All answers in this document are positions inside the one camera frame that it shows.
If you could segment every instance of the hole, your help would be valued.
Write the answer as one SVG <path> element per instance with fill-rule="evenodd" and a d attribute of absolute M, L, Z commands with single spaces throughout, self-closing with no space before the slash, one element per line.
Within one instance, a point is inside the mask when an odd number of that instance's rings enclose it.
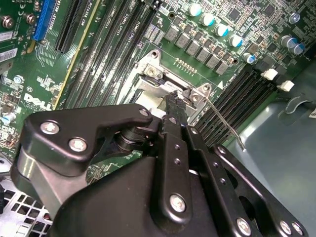
<path fill-rule="evenodd" d="M 181 164 L 181 161 L 177 158 L 177 159 L 174 159 L 174 163 L 175 163 L 176 165 L 180 165 L 180 164 Z"/>
<path fill-rule="evenodd" d="M 30 210 L 30 208 L 28 206 L 21 206 L 20 209 L 18 210 L 18 213 L 22 214 L 22 215 L 26 215 L 26 213 L 28 213 L 28 211 Z"/>
<path fill-rule="evenodd" d="M 226 184 L 226 180 L 225 179 L 221 178 L 220 180 L 221 180 L 222 184 L 224 184 L 224 185 Z"/>
<path fill-rule="evenodd" d="M 31 197 L 27 197 L 24 201 L 25 204 L 32 206 L 34 199 Z"/>
<path fill-rule="evenodd" d="M 44 226 L 45 226 L 44 223 L 37 221 L 37 222 L 35 223 L 34 227 L 33 227 L 33 230 L 34 230 L 34 231 L 41 232 L 42 229 L 44 229 Z"/>
<path fill-rule="evenodd" d="M 174 18 L 174 13 L 173 12 L 169 13 L 169 18 L 171 18 L 171 19 Z"/>
<path fill-rule="evenodd" d="M 39 215 L 39 211 L 35 210 L 35 209 L 32 209 L 30 211 L 30 213 L 28 214 L 29 217 L 33 217 L 33 218 L 37 218 L 37 216 Z"/>

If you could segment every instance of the screw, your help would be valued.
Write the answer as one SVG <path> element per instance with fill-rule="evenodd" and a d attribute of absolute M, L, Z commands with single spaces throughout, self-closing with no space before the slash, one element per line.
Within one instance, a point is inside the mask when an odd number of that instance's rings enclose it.
<path fill-rule="evenodd" d="M 170 204 L 176 212 L 184 212 L 186 209 L 186 204 L 184 200 L 176 194 L 170 196 Z"/>
<path fill-rule="evenodd" d="M 281 225 L 282 230 L 286 234 L 288 234 L 288 235 L 292 234 L 292 231 L 291 231 L 290 227 L 288 226 L 288 224 L 285 221 L 280 221 L 280 225 Z"/>
<path fill-rule="evenodd" d="M 224 148 L 218 147 L 217 149 L 219 150 L 220 153 L 226 154 L 226 151 L 224 150 Z"/>
<path fill-rule="evenodd" d="M 87 144 L 81 138 L 73 138 L 69 141 L 69 147 L 75 152 L 83 152 L 87 149 Z"/>
<path fill-rule="evenodd" d="M 292 222 L 292 226 L 297 231 L 297 233 L 299 233 L 300 235 L 303 235 L 303 231 L 298 224 L 296 224 L 295 222 Z"/>
<path fill-rule="evenodd" d="M 59 126 L 53 122 L 44 122 L 40 125 L 40 129 L 43 133 L 52 135 L 59 132 Z"/>
<path fill-rule="evenodd" d="M 238 228 L 240 232 L 242 232 L 245 236 L 251 235 L 251 228 L 249 224 L 242 218 L 237 218 L 236 220 Z"/>

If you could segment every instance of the electronic component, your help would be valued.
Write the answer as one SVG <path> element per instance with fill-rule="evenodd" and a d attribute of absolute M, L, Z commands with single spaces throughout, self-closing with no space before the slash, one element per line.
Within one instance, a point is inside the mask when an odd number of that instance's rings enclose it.
<path fill-rule="evenodd" d="M 190 46 L 187 48 L 186 52 L 191 55 L 191 56 L 194 56 L 197 51 L 199 49 L 199 44 L 198 42 L 196 42 L 195 40 L 192 41 L 192 43 L 190 44 Z"/>
<path fill-rule="evenodd" d="M 274 6 L 272 6 L 271 4 L 268 4 L 268 6 L 266 7 L 266 9 L 264 10 L 264 13 L 267 15 L 267 16 L 271 16 L 275 11 L 275 8 Z"/>
<path fill-rule="evenodd" d="M 188 7 L 188 14 L 190 16 L 198 16 L 202 12 L 202 7 L 198 3 L 191 3 Z"/>
<path fill-rule="evenodd" d="M 277 45 L 275 43 L 271 43 L 267 48 L 267 50 L 270 51 L 271 53 L 273 53 L 276 49 L 277 49 Z"/>
<path fill-rule="evenodd" d="M 211 13 L 204 13 L 201 16 L 201 24 L 204 26 L 211 26 L 215 22 L 215 17 Z"/>
<path fill-rule="evenodd" d="M 178 35 L 179 29 L 175 26 L 170 26 L 167 33 L 164 35 L 165 39 L 172 42 Z"/>
<path fill-rule="evenodd" d="M 251 54 L 255 54 L 259 49 L 259 46 L 256 43 L 252 43 L 249 48 L 248 48 L 248 52 Z"/>
<path fill-rule="evenodd" d="M 245 53 L 242 58 L 248 64 L 253 64 L 256 61 L 256 58 L 250 53 Z"/>
<path fill-rule="evenodd" d="M 242 38 L 238 35 L 232 35 L 229 37 L 228 43 L 233 47 L 240 47 L 242 45 Z"/>
<path fill-rule="evenodd" d="M 188 24 L 188 25 L 185 26 L 183 31 L 184 31 L 184 33 L 188 34 L 192 30 L 192 28 L 193 28 L 193 26 Z"/>
<path fill-rule="evenodd" d="M 218 36 L 226 36 L 229 32 L 229 29 L 224 24 L 220 23 L 215 26 L 214 33 Z"/>
<path fill-rule="evenodd" d="M 46 32 L 49 27 L 50 19 L 54 11 L 56 0 L 44 0 L 43 7 L 41 9 L 38 25 L 35 30 L 33 39 L 41 41 L 45 38 Z"/>
<path fill-rule="evenodd" d="M 206 59 L 209 57 L 209 55 L 210 55 L 210 52 L 206 48 L 202 47 L 202 49 L 200 50 L 200 52 L 197 55 L 197 59 L 200 62 L 204 63 L 206 61 Z"/>
<path fill-rule="evenodd" d="M 217 65 L 218 62 L 219 62 L 219 59 L 215 55 L 212 55 L 211 58 L 207 61 L 206 65 L 210 69 L 213 69 L 213 68 L 215 68 L 215 66 Z"/>
<path fill-rule="evenodd" d="M 229 65 L 227 63 L 224 63 L 223 61 L 220 61 L 216 67 L 214 68 L 214 71 L 218 74 L 218 75 L 222 75 L 225 73 L 225 71 L 227 70 L 227 68 L 229 67 Z"/>
<path fill-rule="evenodd" d="M 291 36 L 283 36 L 280 41 L 280 44 L 286 48 L 294 48 L 297 43 L 297 39 Z"/>
<path fill-rule="evenodd" d="M 189 39 L 190 38 L 187 34 L 182 33 L 180 37 L 178 38 L 178 40 L 176 41 L 175 45 L 178 46 L 179 48 L 183 48 L 188 43 Z"/>
<path fill-rule="evenodd" d="M 228 15 L 233 21 L 237 20 L 237 18 L 239 17 L 240 12 L 237 9 L 233 9 L 231 11 L 231 13 Z"/>

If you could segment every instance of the black pcie slot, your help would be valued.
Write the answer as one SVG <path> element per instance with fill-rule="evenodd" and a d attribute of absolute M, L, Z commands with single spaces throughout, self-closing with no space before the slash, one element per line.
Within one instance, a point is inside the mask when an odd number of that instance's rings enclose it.
<path fill-rule="evenodd" d="M 102 85 L 105 83 L 106 78 L 109 75 L 109 72 L 114 68 L 114 65 L 117 63 L 117 60 L 120 58 L 121 61 L 123 60 L 122 52 L 124 50 L 124 46 L 128 42 L 128 39 L 130 38 L 131 33 L 134 30 L 135 25 L 137 24 L 137 21 L 142 14 L 144 7 L 146 5 L 143 2 L 138 1 L 136 5 L 133 8 L 132 15 L 129 17 L 127 24 L 125 25 L 125 29 L 123 31 L 123 39 L 120 39 L 119 42 L 116 42 L 115 46 L 113 47 L 112 54 L 108 58 L 108 60 L 105 63 L 105 67 L 102 70 L 101 77 L 102 79 L 98 78 L 98 82 L 95 86 L 95 90 L 90 97 L 88 101 L 88 106 L 93 106 L 94 103 L 97 101 L 97 98 L 102 94 L 101 91 L 103 89 Z"/>
<path fill-rule="evenodd" d="M 111 43 L 113 42 L 113 38 L 116 36 L 119 27 L 124 19 L 124 17 L 126 16 L 126 13 L 128 11 L 128 7 L 130 6 L 132 0 L 123 0 L 120 1 L 119 3 L 119 10 L 116 11 L 116 16 L 113 20 L 113 24 L 111 25 L 111 28 L 109 29 L 103 44 L 101 46 L 101 51 L 99 51 L 93 68 L 91 69 L 91 71 L 89 72 L 89 74 L 85 77 L 84 79 L 84 83 L 81 87 L 78 99 L 76 100 L 75 103 L 75 108 L 77 107 L 84 107 L 83 100 L 88 97 L 89 93 L 93 90 L 93 88 L 97 87 L 94 84 L 98 83 L 95 80 L 95 74 L 94 72 L 98 69 L 100 69 L 101 65 L 104 64 L 104 60 L 106 60 L 106 55 L 109 55 L 110 50 L 112 50 L 112 45 Z"/>
<path fill-rule="evenodd" d="M 55 49 L 67 53 L 74 41 L 79 24 L 89 0 L 72 0 L 59 32 Z"/>

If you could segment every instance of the pivot bolt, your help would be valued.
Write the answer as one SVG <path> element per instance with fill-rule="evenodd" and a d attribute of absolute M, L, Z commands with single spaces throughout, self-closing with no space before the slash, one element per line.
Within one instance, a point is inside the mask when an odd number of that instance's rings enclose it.
<path fill-rule="evenodd" d="M 59 132 L 59 126 L 54 122 L 44 122 L 40 125 L 40 129 L 43 133 L 52 135 Z"/>
<path fill-rule="evenodd" d="M 242 218 L 238 218 L 236 220 L 238 228 L 240 232 L 242 232 L 245 236 L 250 236 L 251 235 L 251 228 L 249 224 Z"/>
<path fill-rule="evenodd" d="M 170 204 L 176 212 L 184 212 L 186 209 L 186 204 L 184 200 L 176 194 L 170 196 Z"/>

